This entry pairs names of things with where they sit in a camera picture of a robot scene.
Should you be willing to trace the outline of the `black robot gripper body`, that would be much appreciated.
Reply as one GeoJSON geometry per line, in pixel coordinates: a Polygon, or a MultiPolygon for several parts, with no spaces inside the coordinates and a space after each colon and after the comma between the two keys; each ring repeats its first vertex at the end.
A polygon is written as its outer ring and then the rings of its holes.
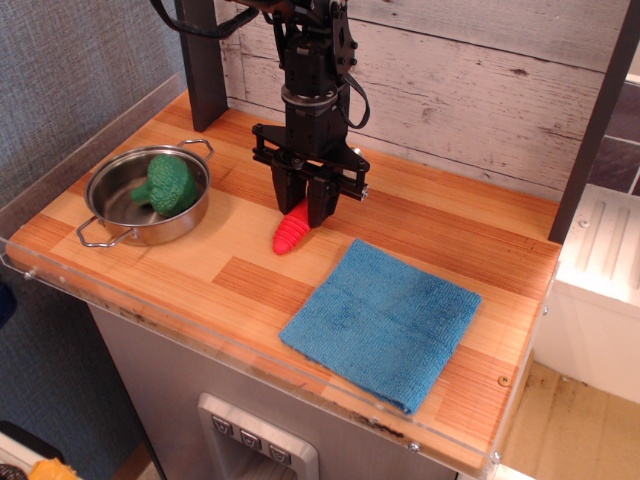
{"type": "Polygon", "coordinates": [[[324,103],[313,100],[302,105],[297,97],[285,109],[283,126],[256,124],[252,133],[256,137],[254,159],[271,167],[273,153],[283,149],[303,160],[337,161],[333,152],[337,147],[348,147],[349,129],[348,97],[339,97],[324,103]]]}

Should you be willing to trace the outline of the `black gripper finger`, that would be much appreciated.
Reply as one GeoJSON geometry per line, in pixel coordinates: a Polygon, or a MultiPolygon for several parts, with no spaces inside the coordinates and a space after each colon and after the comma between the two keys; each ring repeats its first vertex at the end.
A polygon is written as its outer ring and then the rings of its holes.
{"type": "Polygon", "coordinates": [[[334,214],[339,199],[339,191],[335,183],[314,178],[307,188],[307,213],[311,228],[317,228],[334,214]]]}
{"type": "Polygon", "coordinates": [[[271,165],[272,182],[280,212],[288,214],[305,198],[305,180],[296,170],[271,165]]]}

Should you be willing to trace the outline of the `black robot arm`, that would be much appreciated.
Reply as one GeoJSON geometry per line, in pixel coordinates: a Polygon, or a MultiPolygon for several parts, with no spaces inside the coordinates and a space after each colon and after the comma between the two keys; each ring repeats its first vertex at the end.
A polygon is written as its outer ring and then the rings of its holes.
{"type": "Polygon", "coordinates": [[[282,126],[257,124],[254,158],[271,168],[277,203],[283,214],[301,202],[308,222],[320,226],[333,215],[341,196],[367,194],[368,162],[346,142],[351,129],[363,128],[349,117],[350,97],[362,87],[349,71],[358,48],[344,1],[252,1],[272,26],[279,65],[284,72],[282,126]]]}

